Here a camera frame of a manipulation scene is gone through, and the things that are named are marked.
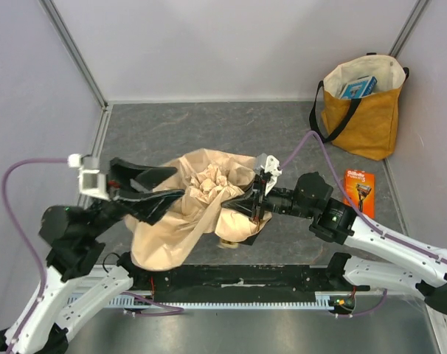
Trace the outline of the beige folding umbrella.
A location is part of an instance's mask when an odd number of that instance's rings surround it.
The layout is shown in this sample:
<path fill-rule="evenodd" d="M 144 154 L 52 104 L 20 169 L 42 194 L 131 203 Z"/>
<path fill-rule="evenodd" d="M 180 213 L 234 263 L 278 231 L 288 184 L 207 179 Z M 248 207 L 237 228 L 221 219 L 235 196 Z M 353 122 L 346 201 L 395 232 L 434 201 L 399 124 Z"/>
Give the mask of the beige folding umbrella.
<path fill-rule="evenodd" d="M 215 233 L 222 240 L 239 243 L 259 233 L 271 220 L 271 213 L 266 212 L 255 223 L 221 206 L 251 186 L 254 164 L 253 156 L 209 149 L 167 162 L 177 172 L 155 190 L 182 189 L 184 196 L 152 226 L 125 217 L 125 225 L 133 233 L 132 262 L 145 270 L 166 271 L 180 266 L 204 234 Z"/>

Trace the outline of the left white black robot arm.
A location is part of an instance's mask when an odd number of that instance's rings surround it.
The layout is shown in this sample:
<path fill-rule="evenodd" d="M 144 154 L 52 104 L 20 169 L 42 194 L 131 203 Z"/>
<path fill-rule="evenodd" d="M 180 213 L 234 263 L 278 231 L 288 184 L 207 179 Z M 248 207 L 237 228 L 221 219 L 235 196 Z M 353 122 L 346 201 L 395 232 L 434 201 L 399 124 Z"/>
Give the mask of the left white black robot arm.
<path fill-rule="evenodd" d="M 59 205 L 44 212 L 38 234 L 50 251 L 45 260 L 34 256 L 40 271 L 38 290 L 15 323 L 0 330 L 3 353 L 66 352 L 85 323 L 114 297 L 149 277 L 126 252 L 96 285 L 68 305 L 67 299 L 91 273 L 105 248 L 97 238 L 127 215 L 154 225 L 184 195 L 182 189 L 155 191 L 176 174 L 175 167 L 144 166 L 114 158 L 102 173 L 98 158 L 91 155 L 72 154 L 47 161 L 77 169 L 79 192 L 93 202 L 87 208 Z"/>

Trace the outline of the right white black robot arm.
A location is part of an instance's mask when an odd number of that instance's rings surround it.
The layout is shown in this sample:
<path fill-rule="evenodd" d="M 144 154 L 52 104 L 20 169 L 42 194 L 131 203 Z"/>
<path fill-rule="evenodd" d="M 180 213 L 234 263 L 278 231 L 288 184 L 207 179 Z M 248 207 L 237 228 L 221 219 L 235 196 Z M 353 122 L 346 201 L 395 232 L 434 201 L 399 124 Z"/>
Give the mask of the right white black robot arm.
<path fill-rule="evenodd" d="M 258 221 L 265 212 L 311 220 L 316 237 L 382 259 L 371 262 L 335 253 L 326 274 L 335 287 L 384 288 L 411 294 L 447 315 L 447 249 L 411 239 L 332 198 L 333 188 L 317 172 L 301 175 L 292 190 L 266 189 L 265 176 L 254 178 L 241 196 L 224 201 L 226 209 Z"/>

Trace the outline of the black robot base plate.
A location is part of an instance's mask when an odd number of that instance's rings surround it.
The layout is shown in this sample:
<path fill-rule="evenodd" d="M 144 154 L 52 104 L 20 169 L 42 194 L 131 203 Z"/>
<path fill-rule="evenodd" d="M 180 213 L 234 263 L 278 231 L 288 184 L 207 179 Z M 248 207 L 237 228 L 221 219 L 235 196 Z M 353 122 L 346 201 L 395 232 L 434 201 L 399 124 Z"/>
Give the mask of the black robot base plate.
<path fill-rule="evenodd" d="M 344 280 L 330 280 L 326 268 L 309 265 L 183 265 L 143 271 L 132 287 L 152 291 L 165 302 L 315 299 L 316 292 L 350 293 Z"/>

